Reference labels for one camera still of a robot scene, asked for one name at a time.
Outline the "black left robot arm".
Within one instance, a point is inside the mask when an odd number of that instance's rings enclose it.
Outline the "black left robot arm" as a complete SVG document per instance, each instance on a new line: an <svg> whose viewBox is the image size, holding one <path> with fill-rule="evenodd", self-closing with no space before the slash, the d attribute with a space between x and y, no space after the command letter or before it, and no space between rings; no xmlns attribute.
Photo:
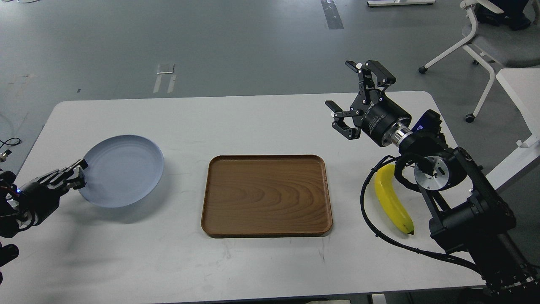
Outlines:
<svg viewBox="0 0 540 304"><path fill-rule="evenodd" d="M16 175L1 171L0 234L12 238L22 231L40 225L57 210L60 198L71 189L85 187L84 159L69 167L57 169L36 177L18 187Z"/></svg>

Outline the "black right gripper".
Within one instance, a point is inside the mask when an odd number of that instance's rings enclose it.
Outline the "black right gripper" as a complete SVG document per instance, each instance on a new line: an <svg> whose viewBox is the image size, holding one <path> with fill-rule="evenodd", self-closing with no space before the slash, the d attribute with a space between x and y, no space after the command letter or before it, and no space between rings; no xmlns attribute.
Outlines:
<svg viewBox="0 0 540 304"><path fill-rule="evenodd" d="M408 127L412 119L410 113L385 97L386 89L394 85L397 78L377 60L365 63L346 60L345 65L358 75L359 94L349 111L343 111L333 100L325 101L334 119L332 127L347 140L357 140L363 131L378 146L389 146L395 132L393 126L401 123ZM375 102L367 104L363 100ZM353 117L354 128L345 123L347 117Z"/></svg>

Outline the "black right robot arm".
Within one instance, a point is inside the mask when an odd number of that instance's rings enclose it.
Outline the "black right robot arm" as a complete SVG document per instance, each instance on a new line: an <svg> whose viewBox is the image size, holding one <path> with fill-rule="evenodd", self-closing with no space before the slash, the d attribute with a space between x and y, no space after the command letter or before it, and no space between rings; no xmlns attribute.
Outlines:
<svg viewBox="0 0 540 304"><path fill-rule="evenodd" d="M341 109L327 100L332 127L348 140L365 133L378 146L397 146L398 157L384 156L365 179L359 195L363 219L376 237L388 244L478 273L489 290L489 304L538 304L539 273L513 242L508 231L516 217L497 194L482 167L461 147L449 147L438 112L427 110L411 128L411 114L386 95L396 78L378 61L345 62L359 79L359 92ZM430 211L431 238L444 253L401 244L370 221L365 210L366 188L376 173L395 163L394 177L422 195Z"/></svg>

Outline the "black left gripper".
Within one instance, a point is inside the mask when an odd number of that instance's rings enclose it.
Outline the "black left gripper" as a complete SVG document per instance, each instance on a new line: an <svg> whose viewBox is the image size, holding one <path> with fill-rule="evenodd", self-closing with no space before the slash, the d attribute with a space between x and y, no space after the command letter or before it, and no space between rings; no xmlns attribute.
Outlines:
<svg viewBox="0 0 540 304"><path fill-rule="evenodd" d="M70 189L84 188L86 185L84 169L87 167L89 164L82 158L69 167L51 171L23 185L17 197L22 225L40 225L59 207L62 195Z"/></svg>

